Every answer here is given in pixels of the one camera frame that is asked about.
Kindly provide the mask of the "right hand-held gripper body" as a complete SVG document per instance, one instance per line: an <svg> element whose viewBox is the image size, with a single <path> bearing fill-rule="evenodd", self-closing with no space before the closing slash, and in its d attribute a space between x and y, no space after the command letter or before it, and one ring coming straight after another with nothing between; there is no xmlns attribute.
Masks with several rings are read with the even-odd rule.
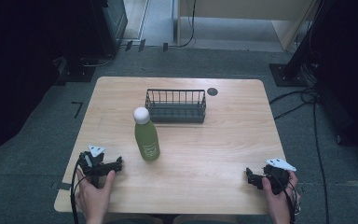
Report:
<svg viewBox="0 0 358 224"><path fill-rule="evenodd" d="M287 187L288 172L295 172L296 167L282 158L267 159L265 163L267 165L263 168L264 174L270 181L272 192L277 195Z"/></svg>

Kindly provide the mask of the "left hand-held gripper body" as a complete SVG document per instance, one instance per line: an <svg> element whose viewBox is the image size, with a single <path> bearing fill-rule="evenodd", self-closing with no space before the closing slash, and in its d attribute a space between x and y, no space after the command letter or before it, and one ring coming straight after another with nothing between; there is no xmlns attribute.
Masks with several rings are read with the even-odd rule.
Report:
<svg viewBox="0 0 358 224"><path fill-rule="evenodd" d="M85 176L91 178L91 184L99 187L99 177L109 173L107 166L103 163L104 147L88 145L89 150L81 152L79 155L79 165Z"/></svg>

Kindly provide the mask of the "green bottle with white cap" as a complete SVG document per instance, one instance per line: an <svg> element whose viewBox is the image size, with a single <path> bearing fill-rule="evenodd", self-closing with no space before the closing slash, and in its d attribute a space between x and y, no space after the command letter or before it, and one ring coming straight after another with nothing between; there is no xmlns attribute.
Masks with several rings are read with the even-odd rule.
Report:
<svg viewBox="0 0 358 224"><path fill-rule="evenodd" d="M154 161L159 157L158 133L145 107L138 107L133 112L135 121L135 139L141 156L145 161Z"/></svg>

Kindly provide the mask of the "dark grey wire basket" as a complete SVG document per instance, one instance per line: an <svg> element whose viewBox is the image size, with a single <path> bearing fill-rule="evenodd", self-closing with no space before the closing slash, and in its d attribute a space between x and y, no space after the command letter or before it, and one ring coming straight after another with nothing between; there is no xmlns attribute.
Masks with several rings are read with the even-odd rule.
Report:
<svg viewBox="0 0 358 224"><path fill-rule="evenodd" d="M203 123L205 90L148 89L145 107L151 120L159 123Z"/></svg>

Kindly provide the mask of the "person's right hand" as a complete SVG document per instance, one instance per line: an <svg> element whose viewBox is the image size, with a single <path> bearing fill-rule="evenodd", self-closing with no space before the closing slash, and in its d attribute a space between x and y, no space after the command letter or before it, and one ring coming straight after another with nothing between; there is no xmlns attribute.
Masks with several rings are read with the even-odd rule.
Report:
<svg viewBox="0 0 358 224"><path fill-rule="evenodd" d="M281 192L275 195L272 192L270 181L266 178L262 178L263 190L268 202L268 212L270 215L287 215L291 218L290 210L296 207L301 196L296 192L296 184L298 179L294 172L289 171L288 186L285 189L286 192Z"/></svg>

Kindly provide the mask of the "person's left hand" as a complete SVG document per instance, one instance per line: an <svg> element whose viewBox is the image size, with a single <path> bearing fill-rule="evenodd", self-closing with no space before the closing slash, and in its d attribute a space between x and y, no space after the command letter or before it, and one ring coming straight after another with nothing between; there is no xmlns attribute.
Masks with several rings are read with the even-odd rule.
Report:
<svg viewBox="0 0 358 224"><path fill-rule="evenodd" d="M114 171L110 171L101 189L95 188L77 169L76 175L79 182L79 192L75 196L76 205L86 216L105 216L110 204L112 185L116 177Z"/></svg>

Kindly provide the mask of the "dark flat floor plate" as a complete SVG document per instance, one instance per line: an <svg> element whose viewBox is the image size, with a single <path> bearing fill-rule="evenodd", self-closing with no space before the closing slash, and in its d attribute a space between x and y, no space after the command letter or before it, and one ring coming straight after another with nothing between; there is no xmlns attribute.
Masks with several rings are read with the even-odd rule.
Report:
<svg viewBox="0 0 358 224"><path fill-rule="evenodd" d="M65 57L56 58L53 64L59 71L56 86L64 86L67 82L91 82L95 72L95 67L73 63Z"/></svg>

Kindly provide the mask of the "dark cabinet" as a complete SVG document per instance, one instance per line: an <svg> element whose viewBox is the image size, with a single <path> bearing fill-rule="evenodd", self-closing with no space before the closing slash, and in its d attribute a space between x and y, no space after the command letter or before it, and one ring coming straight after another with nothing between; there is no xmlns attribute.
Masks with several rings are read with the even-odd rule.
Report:
<svg viewBox="0 0 358 224"><path fill-rule="evenodd" d="M128 24L124 0L90 0L103 56L115 56Z"/></svg>

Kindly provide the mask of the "black metal stand pole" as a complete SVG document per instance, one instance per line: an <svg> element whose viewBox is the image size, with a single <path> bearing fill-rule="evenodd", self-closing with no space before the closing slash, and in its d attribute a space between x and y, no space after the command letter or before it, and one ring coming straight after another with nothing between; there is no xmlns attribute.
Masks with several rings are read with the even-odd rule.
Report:
<svg viewBox="0 0 358 224"><path fill-rule="evenodd" d="M304 39L300 43L299 47L297 48L295 54L293 55L292 59L287 64L288 67L293 70L294 72L299 72L300 67L308 54L311 53L311 38L312 35L316 33L321 22L324 18L324 8L325 2L329 0L318 0L319 6L317 7L316 14L312 21L312 25L310 26L309 30L307 31Z"/></svg>

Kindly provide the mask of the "light wooden partition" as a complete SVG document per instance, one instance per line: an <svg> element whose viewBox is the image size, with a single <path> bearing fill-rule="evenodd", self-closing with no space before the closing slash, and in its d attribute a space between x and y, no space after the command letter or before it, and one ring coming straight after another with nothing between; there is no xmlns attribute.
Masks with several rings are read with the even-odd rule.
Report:
<svg viewBox="0 0 358 224"><path fill-rule="evenodd" d="M283 50L288 50L317 0L173 0L177 14L175 37L181 45L181 18L271 21Z"/></svg>

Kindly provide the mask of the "black stand base plate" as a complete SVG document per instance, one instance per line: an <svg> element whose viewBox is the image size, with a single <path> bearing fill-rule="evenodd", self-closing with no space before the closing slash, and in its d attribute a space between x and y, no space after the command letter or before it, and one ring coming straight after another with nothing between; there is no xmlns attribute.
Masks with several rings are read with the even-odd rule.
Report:
<svg viewBox="0 0 358 224"><path fill-rule="evenodd" d="M287 64L270 63L269 70L277 87L307 87L308 83L303 75L291 70Z"/></svg>

